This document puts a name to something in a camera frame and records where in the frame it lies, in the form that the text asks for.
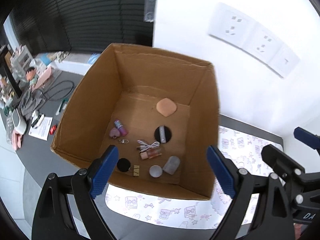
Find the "operator right hand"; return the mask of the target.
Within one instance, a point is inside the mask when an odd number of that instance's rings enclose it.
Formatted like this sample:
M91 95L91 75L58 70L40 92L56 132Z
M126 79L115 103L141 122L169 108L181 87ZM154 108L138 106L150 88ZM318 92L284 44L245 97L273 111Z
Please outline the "operator right hand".
M295 240L308 239L308 234L306 233L308 227L309 227L308 225L295 223L294 224Z

